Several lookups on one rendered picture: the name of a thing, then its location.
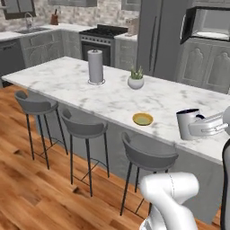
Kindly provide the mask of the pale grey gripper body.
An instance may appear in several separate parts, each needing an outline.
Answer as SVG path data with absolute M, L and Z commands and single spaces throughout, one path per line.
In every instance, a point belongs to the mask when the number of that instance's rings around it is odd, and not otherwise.
M 213 136 L 222 131 L 229 133 L 229 115 L 220 112 L 205 118 L 199 114 L 195 117 L 195 121 L 189 125 L 189 131 L 195 137 Z

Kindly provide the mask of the grey cup of tea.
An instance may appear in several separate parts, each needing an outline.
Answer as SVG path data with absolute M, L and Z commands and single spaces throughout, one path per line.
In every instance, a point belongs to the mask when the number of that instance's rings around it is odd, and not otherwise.
M 178 127 L 182 140 L 193 140 L 194 136 L 190 134 L 189 125 L 204 119 L 204 116 L 199 113 L 199 109 L 187 109 L 184 111 L 178 111 L 176 113 Z

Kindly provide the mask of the yellow-green saucer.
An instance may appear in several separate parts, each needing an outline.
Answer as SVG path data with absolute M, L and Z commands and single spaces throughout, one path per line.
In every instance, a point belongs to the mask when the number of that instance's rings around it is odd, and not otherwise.
M 154 118 L 150 114 L 143 112 L 134 114 L 132 119 L 139 126 L 148 126 L 154 121 Z

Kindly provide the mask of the grey marble-top dining island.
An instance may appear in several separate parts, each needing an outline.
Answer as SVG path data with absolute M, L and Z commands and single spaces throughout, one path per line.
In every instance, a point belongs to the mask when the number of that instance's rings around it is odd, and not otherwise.
M 136 135 L 139 144 L 152 147 L 157 153 L 177 151 L 179 158 L 173 170 L 194 173 L 199 180 L 199 194 L 185 204 L 195 218 L 210 223 L 221 204 L 222 149 L 229 136 L 222 132 L 183 141 L 176 113 L 197 108 L 206 117 L 215 115 L 230 106 L 230 95 L 152 76 L 144 78 L 141 89 L 133 90 L 128 86 L 127 71 L 106 66 L 103 73 L 104 84 L 89 84 L 87 62 L 61 57 L 5 75 L 4 79 L 37 97 L 57 101 L 79 120 L 107 121 L 110 170 L 122 179 L 126 179 L 128 172 L 128 159 L 120 138 L 122 132 Z M 148 126 L 139 126 L 132 119 L 139 112 L 150 114 L 154 121 Z M 105 159 L 104 141 L 95 139 L 92 148 L 95 158 Z

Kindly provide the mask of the grey cupboards under microwave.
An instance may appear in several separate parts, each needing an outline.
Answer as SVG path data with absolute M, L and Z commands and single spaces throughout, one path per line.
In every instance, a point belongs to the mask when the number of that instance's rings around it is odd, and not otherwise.
M 230 42 L 188 39 L 183 46 L 176 81 L 228 94 L 230 90 Z

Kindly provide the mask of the grey bar stool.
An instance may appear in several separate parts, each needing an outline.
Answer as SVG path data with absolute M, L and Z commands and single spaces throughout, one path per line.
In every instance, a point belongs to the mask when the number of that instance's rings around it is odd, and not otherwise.
M 123 132 L 121 134 L 121 139 L 125 147 L 125 153 L 129 160 L 129 165 L 128 165 L 125 189 L 124 189 L 123 198 L 120 206 L 120 213 L 119 213 L 120 215 L 122 215 L 125 206 L 132 165 L 135 165 L 137 167 L 136 182 L 135 182 L 135 190 L 137 190 L 140 169 L 143 169 L 145 171 L 152 171 L 153 174 L 156 174 L 161 171 L 165 171 L 167 173 L 168 170 L 175 164 L 176 159 L 179 157 L 177 153 L 172 153 L 168 155 L 158 155 L 158 154 L 151 154 L 148 151 L 144 151 L 142 148 L 137 148 L 131 143 L 133 138 L 130 138 L 126 132 Z
M 34 115 L 37 117 L 38 122 L 39 122 L 41 141 L 42 141 L 42 145 L 43 145 L 43 150 L 44 150 L 44 154 L 45 154 L 47 168 L 49 168 L 49 158 L 48 158 L 47 149 L 46 149 L 46 145 L 45 145 L 45 140 L 44 140 L 44 135 L 43 135 L 43 129 L 41 126 L 40 116 L 43 116 L 43 118 L 45 120 L 46 128 L 47 128 L 48 135 L 49 135 L 49 142 L 51 143 L 52 139 L 51 139 L 51 135 L 49 132 L 49 124 L 48 124 L 48 120 L 47 120 L 46 115 L 53 112 L 53 111 L 57 114 L 57 122 L 58 122 L 58 125 L 60 128 L 61 136 L 63 139 L 63 144 L 64 144 L 65 150 L 67 152 L 66 140 L 65 140 L 64 132 L 63 132 L 62 125 L 61 125 L 61 120 L 60 120 L 59 113 L 58 113 L 58 102 L 51 100 L 51 99 L 48 99 L 46 97 L 38 98 L 38 97 L 35 97 L 32 95 L 27 95 L 24 91 L 17 91 L 14 94 L 14 98 L 20 104 L 20 106 L 21 106 L 21 108 L 22 108 L 22 110 L 26 116 L 27 129 L 28 129 L 29 140 L 30 140 L 30 145 L 31 145 L 31 157 L 32 157 L 32 159 L 35 159 L 35 157 L 34 157 L 33 143 L 32 143 L 32 139 L 31 139 L 31 126 L 30 126 L 29 116 Z
M 105 147 L 105 160 L 106 160 L 106 163 L 104 165 L 107 168 L 107 175 L 110 175 L 109 155 L 108 155 L 108 145 L 107 145 L 107 135 L 106 135 L 106 132 L 108 130 L 108 123 L 107 122 L 89 123 L 89 122 L 80 122 L 80 121 L 73 120 L 73 116 L 69 111 L 69 109 L 63 109 L 61 113 L 61 117 L 66 125 L 67 132 L 70 135 L 70 181 L 74 182 L 73 137 L 77 137 L 85 141 L 90 194 L 93 194 L 92 169 L 91 169 L 92 158 L 90 155 L 90 139 L 103 136 L 104 147 Z

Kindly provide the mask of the potted plant in white pot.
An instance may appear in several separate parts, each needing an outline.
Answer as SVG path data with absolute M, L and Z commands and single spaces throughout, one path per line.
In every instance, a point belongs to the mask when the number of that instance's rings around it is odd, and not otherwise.
M 128 86 L 131 89 L 137 90 L 144 85 L 143 69 L 140 67 L 137 71 L 132 68 L 130 77 L 128 78 Z

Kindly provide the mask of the narrow grey base cupboard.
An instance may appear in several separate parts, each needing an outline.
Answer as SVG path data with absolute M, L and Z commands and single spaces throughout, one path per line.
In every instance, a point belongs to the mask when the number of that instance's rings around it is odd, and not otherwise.
M 135 68 L 137 63 L 137 42 L 115 39 L 115 67 L 123 70 Z

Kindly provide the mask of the grey cupboard above microwave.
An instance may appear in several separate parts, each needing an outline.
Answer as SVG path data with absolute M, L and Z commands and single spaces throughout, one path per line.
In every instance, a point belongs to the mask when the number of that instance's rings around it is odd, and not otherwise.
M 230 0 L 193 0 L 192 5 L 230 8 Z

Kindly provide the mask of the white paper towel roll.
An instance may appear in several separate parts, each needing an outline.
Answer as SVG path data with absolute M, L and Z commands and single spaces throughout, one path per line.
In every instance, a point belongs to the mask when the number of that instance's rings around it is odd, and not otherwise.
M 89 68 L 89 82 L 91 84 L 103 83 L 103 64 L 102 51 L 98 49 L 91 49 L 88 54 L 88 68 Z

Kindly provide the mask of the grey base cupboard run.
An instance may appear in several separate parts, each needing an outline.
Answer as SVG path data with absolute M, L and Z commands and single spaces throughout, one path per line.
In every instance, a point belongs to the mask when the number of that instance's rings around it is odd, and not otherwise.
M 80 35 L 76 31 L 44 31 L 20 38 L 26 67 L 64 56 L 82 58 Z

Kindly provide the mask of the brown knife block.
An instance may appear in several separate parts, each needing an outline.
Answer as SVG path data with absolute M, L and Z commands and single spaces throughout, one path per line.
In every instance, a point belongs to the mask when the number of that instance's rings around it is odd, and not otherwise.
M 51 15 L 51 19 L 50 19 L 50 24 L 51 25 L 58 25 L 58 14 L 57 14 L 58 10 L 55 10 L 55 12 Z

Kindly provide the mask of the steel tap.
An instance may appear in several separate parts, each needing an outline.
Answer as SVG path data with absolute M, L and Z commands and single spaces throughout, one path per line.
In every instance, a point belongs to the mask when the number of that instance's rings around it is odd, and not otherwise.
M 25 23 L 26 23 L 26 29 L 29 30 L 32 28 L 32 24 L 33 24 L 33 16 L 30 13 L 26 13 L 24 15 L 25 18 Z

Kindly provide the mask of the dark grey dishwasher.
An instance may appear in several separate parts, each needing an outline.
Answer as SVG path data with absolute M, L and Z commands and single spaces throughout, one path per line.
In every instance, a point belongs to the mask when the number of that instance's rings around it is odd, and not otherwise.
M 0 41 L 0 88 L 10 85 L 2 79 L 4 75 L 25 68 L 21 42 L 19 39 Z

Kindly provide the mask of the dark framed window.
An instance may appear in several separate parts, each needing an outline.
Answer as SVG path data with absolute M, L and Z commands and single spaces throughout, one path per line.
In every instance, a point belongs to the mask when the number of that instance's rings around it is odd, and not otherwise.
M 21 19 L 26 13 L 36 16 L 34 0 L 0 0 L 0 9 L 6 20 Z

